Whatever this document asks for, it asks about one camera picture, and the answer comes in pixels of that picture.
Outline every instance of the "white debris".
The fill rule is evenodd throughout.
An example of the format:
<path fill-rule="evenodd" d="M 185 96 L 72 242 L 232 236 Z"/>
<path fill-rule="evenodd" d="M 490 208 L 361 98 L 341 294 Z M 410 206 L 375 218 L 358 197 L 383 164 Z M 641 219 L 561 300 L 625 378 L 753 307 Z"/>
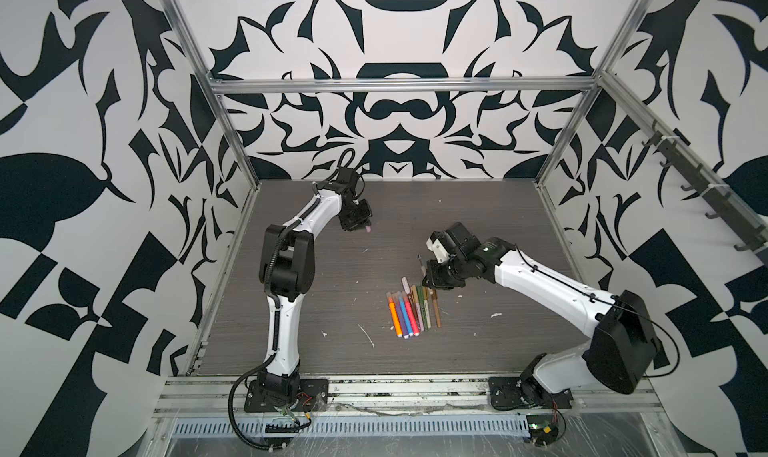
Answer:
<path fill-rule="evenodd" d="M 359 327 L 359 328 L 360 328 L 360 330 L 362 331 L 362 333 L 364 333 L 364 334 L 366 335 L 366 337 L 368 337 L 368 342 L 370 342 L 370 343 L 371 343 L 371 346 L 372 346 L 372 347 L 375 349 L 375 348 L 376 348 L 376 344 L 374 344 L 374 343 L 373 343 L 373 341 L 371 340 L 371 337 L 370 337 L 370 335 L 368 335 L 368 333 L 366 332 L 366 330 L 365 330 L 365 329 L 363 329 L 363 328 L 362 328 L 362 326 L 361 326 L 360 324 L 357 324 L 357 327 Z"/>

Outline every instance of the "wood grain surface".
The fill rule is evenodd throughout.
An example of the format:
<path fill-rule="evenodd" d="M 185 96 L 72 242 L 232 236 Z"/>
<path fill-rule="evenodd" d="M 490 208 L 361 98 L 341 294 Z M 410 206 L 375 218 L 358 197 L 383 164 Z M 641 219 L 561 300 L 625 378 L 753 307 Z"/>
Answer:
<path fill-rule="evenodd" d="M 268 307 L 258 278 L 264 230 L 288 220 L 311 196 L 309 182 L 262 183 L 199 375 L 240 375 L 264 359 Z M 538 353 L 586 340 L 533 300 L 474 279 L 440 291 L 441 329 L 433 323 L 408 340 L 390 330 L 386 292 L 402 289 L 403 276 L 420 283 L 417 254 L 432 257 L 427 238 L 456 221 L 480 241 L 517 243 L 533 259 L 571 274 L 532 182 L 369 182 L 362 196 L 373 211 L 372 232 L 344 232 L 333 218 L 316 239 L 316 277 L 299 330 L 302 373 L 514 372 Z"/>

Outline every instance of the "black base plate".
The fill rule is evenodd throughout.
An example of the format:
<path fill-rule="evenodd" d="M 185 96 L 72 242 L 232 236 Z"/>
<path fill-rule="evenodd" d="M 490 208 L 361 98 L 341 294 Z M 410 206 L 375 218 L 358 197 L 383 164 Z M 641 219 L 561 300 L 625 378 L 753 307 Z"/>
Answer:
<path fill-rule="evenodd" d="M 325 402 L 328 395 L 327 379 L 301 379 L 299 381 L 299 393 L 305 393 L 311 397 L 299 398 L 299 405 L 293 410 L 295 413 L 312 412 L 315 405 Z M 253 379 L 248 385 L 248 396 L 245 399 L 245 412 L 272 412 L 274 409 L 264 402 L 264 391 L 259 386 L 258 379 Z"/>
<path fill-rule="evenodd" d="M 518 387 L 519 377 L 491 377 L 488 379 L 488 387 L 491 390 L 491 406 L 496 410 L 513 409 L 552 409 L 552 402 L 546 402 L 542 405 L 528 405 L 523 402 L 523 395 Z M 573 396 L 571 391 L 566 389 L 561 393 L 553 394 L 552 399 L 558 405 L 559 409 L 570 409 Z"/>

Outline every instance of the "blue marker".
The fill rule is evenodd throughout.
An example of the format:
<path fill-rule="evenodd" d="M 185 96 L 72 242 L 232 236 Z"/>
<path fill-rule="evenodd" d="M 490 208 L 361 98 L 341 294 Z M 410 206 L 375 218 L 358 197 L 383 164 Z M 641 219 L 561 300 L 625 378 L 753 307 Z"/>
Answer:
<path fill-rule="evenodd" d="M 408 312 L 406 311 L 406 303 L 402 301 L 402 292 L 397 293 L 397 300 L 400 303 L 400 310 L 402 311 L 403 316 L 408 316 Z M 408 327 L 408 335 L 406 336 L 403 334 L 403 337 L 413 337 L 413 327 L 411 327 L 411 321 L 408 319 L 408 317 L 405 318 L 406 326 Z"/>

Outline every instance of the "black and white patterned wall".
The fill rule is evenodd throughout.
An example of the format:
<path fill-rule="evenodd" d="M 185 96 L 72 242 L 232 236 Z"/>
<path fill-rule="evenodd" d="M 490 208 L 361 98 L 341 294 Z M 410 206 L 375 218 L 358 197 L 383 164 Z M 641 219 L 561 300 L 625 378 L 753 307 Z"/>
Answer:
<path fill-rule="evenodd" d="M 390 64 L 389 73 L 412 74 L 413 63 L 419 76 L 464 76 L 472 64 L 492 76 L 588 75 L 631 1 L 180 4 L 214 78 L 365 78 L 378 77 L 381 64 Z"/>
<path fill-rule="evenodd" d="M 533 178 L 579 94 L 249 94 L 224 104 L 260 178 L 326 178 L 347 148 L 366 178 Z"/>
<path fill-rule="evenodd" d="M 158 0 L 0 0 L 3 455 L 132 455 L 248 192 Z"/>
<path fill-rule="evenodd" d="M 655 0 L 617 66 L 665 124 L 765 216 L 768 0 Z M 680 345 L 654 379 L 692 454 L 768 452 L 768 269 L 602 93 L 552 177 L 584 279 L 642 296 Z M 664 352 L 649 375 L 671 370 Z"/>

